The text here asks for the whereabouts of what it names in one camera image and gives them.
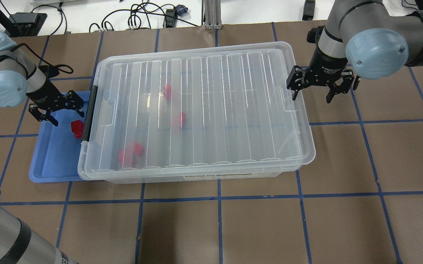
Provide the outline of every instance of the transparent plastic box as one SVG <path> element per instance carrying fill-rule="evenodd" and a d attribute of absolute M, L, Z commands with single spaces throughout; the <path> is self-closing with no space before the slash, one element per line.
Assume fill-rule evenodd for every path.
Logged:
<path fill-rule="evenodd" d="M 315 155 L 286 42 L 109 57 L 78 173 L 113 183 L 275 177 Z"/>

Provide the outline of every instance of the white floor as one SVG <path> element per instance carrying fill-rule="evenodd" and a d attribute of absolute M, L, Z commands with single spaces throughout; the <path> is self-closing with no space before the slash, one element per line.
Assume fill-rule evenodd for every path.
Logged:
<path fill-rule="evenodd" d="M 151 0 L 158 5 L 171 3 L 174 5 L 183 4 L 189 8 L 189 14 L 181 17 L 194 24 L 201 24 L 201 0 Z M 302 18 L 304 0 L 221 0 L 221 13 L 223 24 L 242 23 L 263 23 L 298 21 Z M 401 0 L 384 0 L 384 5 L 391 15 L 406 15 L 413 10 L 401 6 Z M 13 14 L 16 12 L 30 12 L 33 5 L 30 0 L 3 0 L 7 9 Z M 72 33 L 88 32 L 89 25 L 93 22 L 101 23 L 102 19 L 111 11 L 118 9 L 129 9 L 132 4 L 141 3 L 141 0 L 75 0 L 65 2 L 63 11 L 68 19 L 68 31 Z M 314 19 L 327 19 L 334 0 L 316 0 L 316 11 Z M 48 17 L 43 25 L 40 35 L 48 35 L 59 25 L 60 13 L 54 8 L 41 7 L 36 12 L 47 13 Z M 129 12 L 117 12 L 107 21 L 111 22 L 115 30 L 127 29 L 127 18 Z M 143 25 L 146 26 L 145 15 L 140 15 Z M 150 15 L 151 26 L 160 28 L 163 24 L 162 16 Z M 178 21 L 178 27 L 190 26 Z M 64 32 L 64 23 L 57 34 Z"/>

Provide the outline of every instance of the red object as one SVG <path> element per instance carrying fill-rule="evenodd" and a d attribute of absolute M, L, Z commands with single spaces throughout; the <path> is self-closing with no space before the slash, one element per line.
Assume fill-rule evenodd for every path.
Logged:
<path fill-rule="evenodd" d="M 123 149 L 120 149 L 118 152 L 118 162 L 120 163 L 120 167 L 123 167 L 124 164 L 130 164 L 131 167 L 134 167 L 135 162 L 133 161 L 133 152 L 128 151 L 125 153 Z"/>
<path fill-rule="evenodd" d="M 144 152 L 145 152 L 145 149 L 141 144 L 138 144 L 136 142 L 133 144 L 133 153 L 134 154 L 136 154 L 140 157 L 143 157 Z"/>
<path fill-rule="evenodd" d="M 181 112 L 180 113 L 180 129 L 182 129 L 183 127 L 185 127 L 185 113 Z"/>
<path fill-rule="evenodd" d="M 83 135 L 84 123 L 81 120 L 71 122 L 71 132 L 74 133 L 74 137 L 80 139 Z"/>
<path fill-rule="evenodd" d="M 172 88 L 170 85 L 164 85 L 164 91 L 163 91 L 164 97 L 167 100 L 170 100 L 172 97 Z"/>

